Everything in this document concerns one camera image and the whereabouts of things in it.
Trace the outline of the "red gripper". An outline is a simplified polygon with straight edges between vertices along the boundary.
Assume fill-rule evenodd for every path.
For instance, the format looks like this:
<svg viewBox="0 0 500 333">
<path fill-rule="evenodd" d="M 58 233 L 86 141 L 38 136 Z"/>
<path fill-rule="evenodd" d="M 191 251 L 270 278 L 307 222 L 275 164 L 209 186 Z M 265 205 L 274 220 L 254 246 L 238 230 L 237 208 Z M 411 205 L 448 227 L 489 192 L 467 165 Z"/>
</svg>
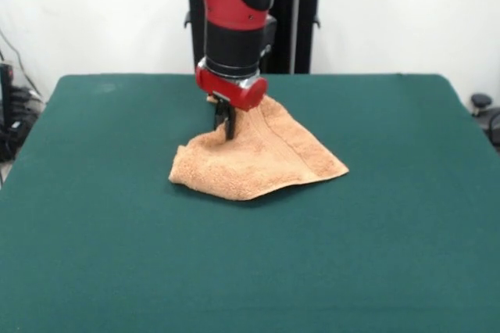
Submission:
<svg viewBox="0 0 500 333">
<path fill-rule="evenodd" d="M 208 95 L 221 98 L 216 100 L 213 129 L 223 125 L 227 140 L 234 138 L 237 118 L 235 108 L 249 111 L 257 107 L 268 88 L 267 80 L 259 72 L 245 79 L 221 77 L 207 67 L 205 58 L 195 68 L 195 81 Z"/>
</svg>

